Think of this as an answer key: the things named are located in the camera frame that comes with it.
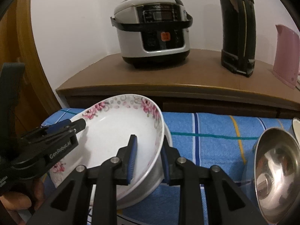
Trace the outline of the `person left hand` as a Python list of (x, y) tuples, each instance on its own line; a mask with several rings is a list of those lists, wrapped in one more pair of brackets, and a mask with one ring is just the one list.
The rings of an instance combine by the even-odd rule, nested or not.
[[(32, 188), (34, 194), (34, 210), (38, 210), (46, 199), (44, 184), (38, 179), (33, 182)], [(18, 211), (26, 210), (32, 206), (32, 200), (28, 196), (22, 193), (8, 192), (1, 196), (1, 202), (16, 224), (26, 224), (18, 214)]]

